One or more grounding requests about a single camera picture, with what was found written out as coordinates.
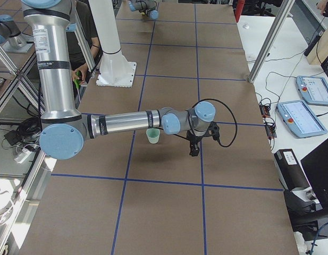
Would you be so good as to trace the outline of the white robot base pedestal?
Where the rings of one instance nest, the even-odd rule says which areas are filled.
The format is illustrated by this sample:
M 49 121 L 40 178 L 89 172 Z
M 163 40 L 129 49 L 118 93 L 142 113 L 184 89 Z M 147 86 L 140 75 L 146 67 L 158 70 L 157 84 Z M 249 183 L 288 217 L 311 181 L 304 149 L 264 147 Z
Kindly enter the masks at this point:
M 112 1 L 92 0 L 89 5 L 103 52 L 97 85 L 132 87 L 137 63 L 122 54 Z

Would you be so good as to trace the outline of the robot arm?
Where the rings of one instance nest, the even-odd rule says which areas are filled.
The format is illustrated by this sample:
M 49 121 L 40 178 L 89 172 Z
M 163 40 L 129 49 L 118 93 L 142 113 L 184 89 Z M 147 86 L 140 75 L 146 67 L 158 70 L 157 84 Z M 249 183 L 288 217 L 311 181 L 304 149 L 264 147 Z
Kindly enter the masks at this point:
M 131 0 L 129 1 L 129 8 L 131 11 L 138 11 L 139 13 L 149 17 L 152 20 L 157 20 L 159 12 L 157 10 L 157 2 L 151 0 Z
M 88 139 L 99 135 L 163 129 L 166 134 L 186 132 L 190 155 L 199 154 L 204 137 L 219 141 L 215 107 L 205 99 L 190 109 L 170 107 L 114 115 L 80 113 L 74 103 L 66 29 L 74 20 L 73 1 L 22 1 L 24 19 L 32 27 L 37 65 L 45 102 L 39 144 L 55 159 L 76 156 Z

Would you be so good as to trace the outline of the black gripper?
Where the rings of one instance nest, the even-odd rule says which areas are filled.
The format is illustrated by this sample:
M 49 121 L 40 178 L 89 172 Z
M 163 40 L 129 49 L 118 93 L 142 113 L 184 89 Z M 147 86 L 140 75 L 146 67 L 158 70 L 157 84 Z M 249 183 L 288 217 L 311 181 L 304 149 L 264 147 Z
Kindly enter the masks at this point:
M 214 141 L 220 141 L 220 128 L 215 122 L 210 122 L 209 127 L 204 132 L 202 131 L 187 131 L 186 138 L 189 141 L 190 153 L 191 157 L 197 157 L 200 153 L 199 142 L 202 141 L 203 138 L 212 137 Z

